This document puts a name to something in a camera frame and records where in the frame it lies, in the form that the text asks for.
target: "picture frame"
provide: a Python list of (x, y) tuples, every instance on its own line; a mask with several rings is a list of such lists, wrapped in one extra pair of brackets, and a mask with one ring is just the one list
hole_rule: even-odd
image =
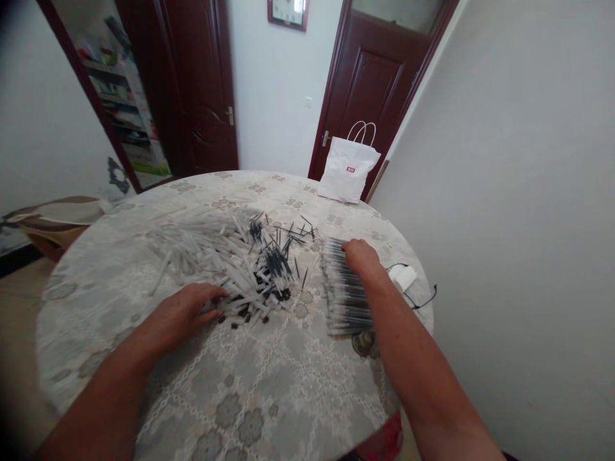
[(308, 30), (309, 0), (267, 0), (267, 19), (290, 29)]

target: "wooden door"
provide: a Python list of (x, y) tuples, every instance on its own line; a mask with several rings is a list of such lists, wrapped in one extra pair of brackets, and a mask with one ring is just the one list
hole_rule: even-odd
[(226, 0), (116, 0), (175, 175), (239, 168)]
[[(428, 51), (437, 44), (435, 30), (443, 15), (441, 10), (435, 18), (433, 33), (420, 33), (359, 12), (350, 4), (347, 0), (342, 11), (339, 51), (333, 57), (309, 177), (317, 181), (322, 177), (331, 136), (346, 138), (356, 122), (374, 122), (373, 147), (381, 157), (367, 178), (361, 195), (365, 200), (407, 111)], [(365, 143), (371, 139), (369, 131)]]

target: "door handle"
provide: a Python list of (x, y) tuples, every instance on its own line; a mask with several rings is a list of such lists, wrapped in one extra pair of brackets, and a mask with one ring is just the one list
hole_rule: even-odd
[(231, 126), (235, 125), (235, 118), (233, 117), (233, 108), (229, 106), (229, 109), (225, 112), (226, 115), (229, 116), (229, 124)]
[(329, 130), (325, 131), (325, 134), (322, 136), (322, 147), (327, 146), (327, 141), (329, 141), (333, 136), (329, 136)]

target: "lace tablecloth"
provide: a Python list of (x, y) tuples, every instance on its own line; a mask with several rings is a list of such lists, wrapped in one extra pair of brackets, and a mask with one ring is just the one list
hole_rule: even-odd
[[(284, 226), (305, 216), (316, 239), (293, 245), (305, 289), (267, 324), (208, 327), (158, 364), (149, 380), (137, 459), (335, 459), (398, 410), (379, 359), (362, 359), (350, 339), (327, 335), (319, 251), (323, 237), (364, 238), (383, 265), (418, 273), (409, 293), (430, 295), (412, 248), (365, 203), (316, 194), (318, 183), (270, 172), (193, 176), (128, 200), (91, 226), (49, 279), (38, 317), (37, 353), (45, 395), (63, 414), (101, 361), (162, 299), (179, 289), (144, 250), (147, 233), (208, 207), (264, 210)], [(415, 311), (432, 332), (431, 304)]]

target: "hand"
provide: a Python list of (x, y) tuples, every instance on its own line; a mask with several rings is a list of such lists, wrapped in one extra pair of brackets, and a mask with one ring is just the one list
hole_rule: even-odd
[(201, 315), (201, 309), (207, 301), (227, 296), (224, 289), (208, 283), (187, 285), (158, 305), (126, 339), (127, 346), (156, 362), (222, 315), (220, 311)]
[(348, 268), (361, 280), (373, 280), (381, 277), (386, 270), (380, 264), (378, 253), (365, 240), (352, 239), (341, 246), (346, 252)]

